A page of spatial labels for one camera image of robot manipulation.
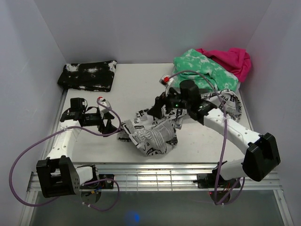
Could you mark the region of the newspaper print trousers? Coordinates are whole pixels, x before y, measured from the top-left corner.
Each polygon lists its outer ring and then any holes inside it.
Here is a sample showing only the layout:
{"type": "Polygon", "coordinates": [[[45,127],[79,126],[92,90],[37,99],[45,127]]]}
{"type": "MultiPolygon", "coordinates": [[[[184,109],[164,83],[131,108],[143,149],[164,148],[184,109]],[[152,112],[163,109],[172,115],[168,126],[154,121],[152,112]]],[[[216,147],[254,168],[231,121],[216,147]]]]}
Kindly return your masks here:
{"type": "MultiPolygon", "coordinates": [[[[235,121],[239,122],[243,109],[240,98],[230,89],[219,90],[220,103],[214,92],[207,92],[200,89],[201,97],[223,109],[235,121]]],[[[186,109],[173,109],[166,113],[163,107],[162,119],[157,119],[147,114],[148,109],[136,113],[136,118],[122,122],[121,131],[117,139],[122,142],[132,142],[145,156],[167,154],[173,150],[177,143],[176,131],[182,128],[184,118],[188,118],[186,109]]]]}

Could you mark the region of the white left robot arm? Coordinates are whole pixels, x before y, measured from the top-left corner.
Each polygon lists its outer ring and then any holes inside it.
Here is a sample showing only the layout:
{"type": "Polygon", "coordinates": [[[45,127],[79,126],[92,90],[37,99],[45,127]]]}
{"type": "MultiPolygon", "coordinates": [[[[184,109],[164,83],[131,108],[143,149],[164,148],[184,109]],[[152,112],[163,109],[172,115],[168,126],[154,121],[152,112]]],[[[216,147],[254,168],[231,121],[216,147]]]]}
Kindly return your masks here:
{"type": "Polygon", "coordinates": [[[96,126],[98,136],[108,137],[119,130],[112,124],[117,114],[108,100],[99,97],[95,109],[95,113],[90,113],[91,107],[84,98],[70,99],[70,107],[61,116],[60,131],[50,153],[36,165],[45,198],[77,194],[84,184],[89,188],[99,185],[100,177],[95,165],[75,167],[72,162],[73,149],[81,131],[96,126]]]}

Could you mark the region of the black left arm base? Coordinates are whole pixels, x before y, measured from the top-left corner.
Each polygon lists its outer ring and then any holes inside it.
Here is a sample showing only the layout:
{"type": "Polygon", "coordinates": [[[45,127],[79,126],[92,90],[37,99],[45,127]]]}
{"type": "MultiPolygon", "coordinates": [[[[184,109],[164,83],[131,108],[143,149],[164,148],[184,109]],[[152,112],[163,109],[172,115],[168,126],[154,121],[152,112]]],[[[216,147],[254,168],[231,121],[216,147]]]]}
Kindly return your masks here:
{"type": "Polygon", "coordinates": [[[87,181],[82,185],[81,189],[90,189],[90,190],[101,190],[101,189],[113,189],[114,188],[114,182],[112,182],[110,179],[115,179],[114,174],[98,174],[95,177],[93,177],[91,180],[87,181]]]}

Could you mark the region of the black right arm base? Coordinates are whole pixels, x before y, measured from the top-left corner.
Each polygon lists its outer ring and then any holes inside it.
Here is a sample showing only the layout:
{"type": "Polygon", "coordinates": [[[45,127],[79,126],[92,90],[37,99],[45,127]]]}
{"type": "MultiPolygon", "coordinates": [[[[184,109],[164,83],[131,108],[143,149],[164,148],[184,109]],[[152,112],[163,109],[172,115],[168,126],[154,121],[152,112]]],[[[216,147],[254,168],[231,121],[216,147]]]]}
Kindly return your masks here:
{"type": "MultiPolygon", "coordinates": [[[[196,180],[193,183],[197,184],[198,188],[212,189],[210,196],[214,198],[214,186],[216,176],[213,173],[201,173],[197,174],[196,180]]],[[[217,185],[217,197],[223,197],[236,183],[237,179],[224,180],[219,177],[217,185]]]]}

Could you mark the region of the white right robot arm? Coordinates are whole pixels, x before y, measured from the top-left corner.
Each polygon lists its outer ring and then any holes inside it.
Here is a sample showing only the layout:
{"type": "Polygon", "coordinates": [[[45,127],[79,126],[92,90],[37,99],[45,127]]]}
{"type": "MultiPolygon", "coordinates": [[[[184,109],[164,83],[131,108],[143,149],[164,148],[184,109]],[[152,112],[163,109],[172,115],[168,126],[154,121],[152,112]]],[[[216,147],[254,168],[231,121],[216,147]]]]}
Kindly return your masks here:
{"type": "Polygon", "coordinates": [[[160,80],[166,90],[156,97],[155,105],[148,114],[162,119],[163,107],[167,111],[185,109],[193,120],[223,135],[244,154],[243,159],[227,161],[213,170],[212,180],[216,186],[223,187],[229,180],[241,177],[260,182],[281,163],[277,142],[272,134],[262,135],[231,118],[227,119],[218,106],[201,97],[193,81],[182,81],[180,92],[171,87],[172,82],[173,79],[167,76],[160,80]]]}

